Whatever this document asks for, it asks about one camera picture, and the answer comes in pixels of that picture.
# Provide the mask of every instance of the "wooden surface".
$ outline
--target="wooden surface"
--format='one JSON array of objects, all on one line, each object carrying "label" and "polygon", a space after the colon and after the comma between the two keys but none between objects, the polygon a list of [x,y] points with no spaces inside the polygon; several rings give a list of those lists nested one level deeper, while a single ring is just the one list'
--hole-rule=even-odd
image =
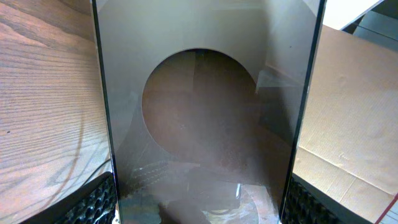
[{"label": "wooden surface", "polygon": [[89,0],[0,0],[0,223],[53,205],[109,157],[93,34]]}]

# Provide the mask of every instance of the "red line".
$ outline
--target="red line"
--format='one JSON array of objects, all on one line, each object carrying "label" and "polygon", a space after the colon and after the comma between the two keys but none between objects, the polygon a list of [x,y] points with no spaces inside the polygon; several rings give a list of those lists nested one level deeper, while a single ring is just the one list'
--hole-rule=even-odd
[{"label": "red line", "polygon": [[379,219],[375,222],[375,224],[379,224],[381,222],[381,220],[386,216],[387,212],[391,209],[391,207],[397,202],[398,200],[398,194],[394,197],[394,199],[392,199],[391,203],[387,206],[387,208],[385,209],[385,211],[381,214],[381,216],[379,217]]}]

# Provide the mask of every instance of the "cardboard box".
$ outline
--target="cardboard box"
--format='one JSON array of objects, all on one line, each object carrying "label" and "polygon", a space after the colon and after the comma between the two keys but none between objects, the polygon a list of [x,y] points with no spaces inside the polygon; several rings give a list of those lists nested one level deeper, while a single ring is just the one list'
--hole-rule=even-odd
[{"label": "cardboard box", "polygon": [[398,54],[324,26],[294,172],[375,222],[398,193]]}]

